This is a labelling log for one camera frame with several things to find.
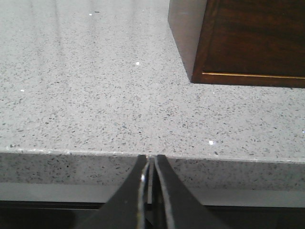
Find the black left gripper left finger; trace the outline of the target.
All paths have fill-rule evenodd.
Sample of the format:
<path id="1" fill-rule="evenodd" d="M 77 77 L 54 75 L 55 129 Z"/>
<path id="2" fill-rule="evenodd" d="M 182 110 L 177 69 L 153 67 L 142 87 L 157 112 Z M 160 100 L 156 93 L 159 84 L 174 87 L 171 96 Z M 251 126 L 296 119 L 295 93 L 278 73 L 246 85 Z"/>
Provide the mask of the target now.
<path id="1" fill-rule="evenodd" d="M 140 155 L 124 183 L 78 229 L 145 229 L 149 159 Z"/>

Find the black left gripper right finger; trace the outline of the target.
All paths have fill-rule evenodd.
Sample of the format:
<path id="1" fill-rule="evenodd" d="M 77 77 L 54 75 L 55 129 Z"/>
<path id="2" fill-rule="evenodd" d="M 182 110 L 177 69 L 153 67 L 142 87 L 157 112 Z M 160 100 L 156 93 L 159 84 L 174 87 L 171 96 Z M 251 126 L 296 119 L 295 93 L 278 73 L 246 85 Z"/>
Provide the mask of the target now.
<path id="1" fill-rule="evenodd" d="M 164 155 L 154 157 L 152 215 L 155 229 L 229 229 L 188 190 Z"/>

